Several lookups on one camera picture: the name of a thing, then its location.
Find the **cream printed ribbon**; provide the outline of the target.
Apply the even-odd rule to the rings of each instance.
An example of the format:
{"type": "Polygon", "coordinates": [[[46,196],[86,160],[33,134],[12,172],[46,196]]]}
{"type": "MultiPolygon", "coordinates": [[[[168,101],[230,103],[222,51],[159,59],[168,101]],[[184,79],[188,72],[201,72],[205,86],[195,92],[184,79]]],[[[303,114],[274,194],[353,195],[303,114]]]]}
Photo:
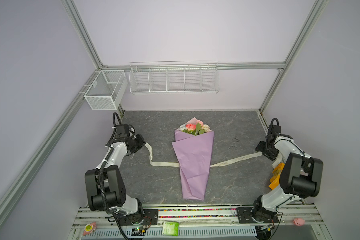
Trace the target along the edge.
{"type": "MultiPolygon", "coordinates": [[[[150,153],[149,159],[150,159],[150,165],[151,166],[154,166],[154,167],[174,167],[174,168],[179,168],[180,167],[179,163],[154,162],[153,161],[153,148],[148,143],[145,143],[145,147],[148,149],[148,151],[150,153]]],[[[212,168],[213,167],[225,167],[225,166],[232,165],[232,164],[235,164],[235,163],[238,163],[238,162],[241,162],[241,161],[245,161],[245,160],[249,160],[249,159],[252,159],[252,158],[260,157],[262,155],[263,154],[261,152],[254,153],[254,154],[249,154],[249,155],[241,156],[241,157],[238,157],[238,158],[234,158],[234,159],[231,159],[231,160],[227,160],[227,161],[224,161],[224,162],[220,162],[220,163],[211,165],[211,167],[212,168]]]]}

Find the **white fake rose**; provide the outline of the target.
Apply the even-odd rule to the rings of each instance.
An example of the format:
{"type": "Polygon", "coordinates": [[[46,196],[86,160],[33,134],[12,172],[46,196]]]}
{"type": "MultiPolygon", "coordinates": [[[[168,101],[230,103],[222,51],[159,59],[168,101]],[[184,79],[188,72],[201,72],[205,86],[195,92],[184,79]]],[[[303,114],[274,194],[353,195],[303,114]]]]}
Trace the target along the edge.
{"type": "Polygon", "coordinates": [[[185,132],[185,133],[188,132],[188,129],[187,129],[186,125],[181,125],[181,126],[179,127],[179,130],[180,130],[181,132],[185,132]]]}

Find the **red pink fake rose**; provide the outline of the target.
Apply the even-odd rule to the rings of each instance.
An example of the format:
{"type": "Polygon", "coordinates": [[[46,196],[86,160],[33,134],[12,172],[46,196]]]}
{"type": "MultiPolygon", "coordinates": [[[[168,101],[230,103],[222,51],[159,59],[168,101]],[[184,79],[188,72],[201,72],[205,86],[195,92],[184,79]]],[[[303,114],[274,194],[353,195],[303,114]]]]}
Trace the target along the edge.
{"type": "Polygon", "coordinates": [[[186,124],[186,130],[190,133],[197,130],[197,125],[195,124],[186,124]]]}

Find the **pink purple wrapping paper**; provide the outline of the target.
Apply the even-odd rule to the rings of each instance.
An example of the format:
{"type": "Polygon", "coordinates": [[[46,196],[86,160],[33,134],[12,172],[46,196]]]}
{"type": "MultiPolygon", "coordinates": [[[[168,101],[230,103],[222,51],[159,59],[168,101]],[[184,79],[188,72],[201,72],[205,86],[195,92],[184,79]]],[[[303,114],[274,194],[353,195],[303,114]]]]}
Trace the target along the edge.
{"type": "Polygon", "coordinates": [[[183,199],[203,201],[210,173],[215,135],[212,130],[205,133],[197,124],[197,120],[192,118],[184,124],[197,125],[197,130],[192,133],[181,132],[179,128],[175,130],[175,141],[172,146],[180,164],[183,199]]]}

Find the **cream fake rose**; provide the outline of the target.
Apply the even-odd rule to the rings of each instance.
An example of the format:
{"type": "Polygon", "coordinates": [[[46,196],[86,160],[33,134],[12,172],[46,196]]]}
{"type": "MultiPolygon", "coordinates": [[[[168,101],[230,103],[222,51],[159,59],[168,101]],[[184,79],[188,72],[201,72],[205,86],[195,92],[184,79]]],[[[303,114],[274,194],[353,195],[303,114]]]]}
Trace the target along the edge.
{"type": "Polygon", "coordinates": [[[208,126],[208,125],[202,125],[202,129],[205,131],[205,133],[211,131],[210,126],[208,126]]]}

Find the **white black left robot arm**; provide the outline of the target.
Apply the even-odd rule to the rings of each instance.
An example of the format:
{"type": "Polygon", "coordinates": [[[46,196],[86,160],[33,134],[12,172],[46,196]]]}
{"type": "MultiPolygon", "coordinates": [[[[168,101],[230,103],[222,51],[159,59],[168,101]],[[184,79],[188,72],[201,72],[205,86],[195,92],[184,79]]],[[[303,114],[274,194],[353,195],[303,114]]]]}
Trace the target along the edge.
{"type": "Polygon", "coordinates": [[[140,200],[128,196],[120,167],[128,157],[145,145],[132,125],[122,124],[118,113],[113,113],[113,132],[106,143],[107,153],[101,163],[85,173],[88,207],[92,211],[104,211],[115,221],[131,225],[144,222],[145,213],[140,200]]]}

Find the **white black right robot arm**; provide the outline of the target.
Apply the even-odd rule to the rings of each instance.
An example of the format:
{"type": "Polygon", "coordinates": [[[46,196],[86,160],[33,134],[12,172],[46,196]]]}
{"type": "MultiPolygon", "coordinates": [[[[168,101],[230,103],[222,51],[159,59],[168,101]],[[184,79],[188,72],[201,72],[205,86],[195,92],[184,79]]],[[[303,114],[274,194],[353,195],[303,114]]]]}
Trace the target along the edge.
{"type": "Polygon", "coordinates": [[[235,209],[240,224],[270,223],[277,220],[279,208],[319,194],[323,161],[307,154],[291,136],[283,134],[277,118],[271,120],[266,140],[259,142],[255,151],[274,163],[280,158],[284,167],[279,184],[268,194],[259,196],[251,209],[235,209]]]}

